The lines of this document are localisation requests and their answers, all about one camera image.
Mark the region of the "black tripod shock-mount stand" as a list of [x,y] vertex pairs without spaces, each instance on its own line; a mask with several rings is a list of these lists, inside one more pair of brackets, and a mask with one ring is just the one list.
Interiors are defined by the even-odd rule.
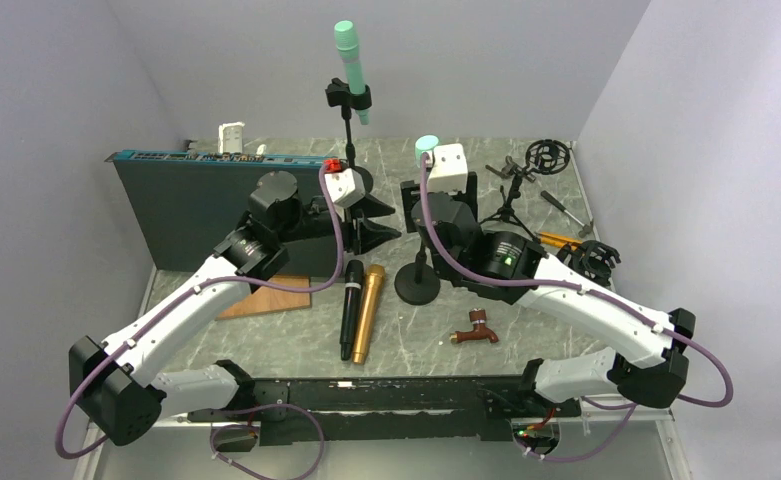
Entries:
[[526,224],[517,216],[513,203],[522,196],[524,182],[535,182],[537,174],[544,176],[555,175],[566,169],[572,160],[571,148],[554,139],[542,139],[532,142],[525,151],[524,164],[520,165],[511,155],[507,155],[505,164],[513,166],[513,177],[508,190],[501,186],[499,191],[502,204],[497,210],[481,219],[480,224],[499,222],[519,227],[532,239],[540,241],[536,233],[533,233]]

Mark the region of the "gold microphone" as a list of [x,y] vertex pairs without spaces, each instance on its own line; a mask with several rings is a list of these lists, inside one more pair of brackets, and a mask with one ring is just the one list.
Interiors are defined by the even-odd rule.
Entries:
[[363,365],[366,362],[385,278],[386,271],[381,265],[372,264],[366,269],[361,311],[352,353],[352,362],[356,365]]

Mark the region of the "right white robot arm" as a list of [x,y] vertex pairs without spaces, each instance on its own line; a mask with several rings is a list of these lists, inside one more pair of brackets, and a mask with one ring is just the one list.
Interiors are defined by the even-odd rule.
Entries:
[[429,249],[439,279],[481,298],[551,315],[605,344],[575,358],[529,361],[516,391],[523,411],[540,415],[597,394],[618,393],[658,409],[677,399],[689,360],[685,344],[664,332],[692,337],[691,312],[666,313],[629,301],[582,277],[534,240],[483,229],[456,197],[409,185],[416,192],[406,220]]

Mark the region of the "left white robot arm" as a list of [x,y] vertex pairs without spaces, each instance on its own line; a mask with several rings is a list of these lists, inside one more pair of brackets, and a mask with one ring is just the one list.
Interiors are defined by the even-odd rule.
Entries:
[[355,168],[324,164],[317,179],[321,194],[305,204],[293,175],[264,175],[235,228],[178,290],[104,340],[84,336],[71,346],[70,400],[55,433],[61,457],[76,456],[63,442],[73,408],[116,446],[136,441],[159,419],[178,413],[215,409],[238,420],[251,411],[253,380],[231,361],[178,373],[164,368],[186,342],[238,301],[261,287],[284,290],[270,279],[288,262],[287,243],[333,238],[336,264],[318,285],[323,290],[342,273],[345,253],[355,250],[344,235],[344,213],[367,221],[393,211],[367,192]]

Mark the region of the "black microphone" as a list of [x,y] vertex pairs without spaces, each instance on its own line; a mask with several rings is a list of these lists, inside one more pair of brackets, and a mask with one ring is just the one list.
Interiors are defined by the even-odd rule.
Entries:
[[340,329],[340,358],[350,361],[356,338],[361,308],[361,294],[364,282],[364,265],[357,259],[350,260],[344,275],[344,302]]

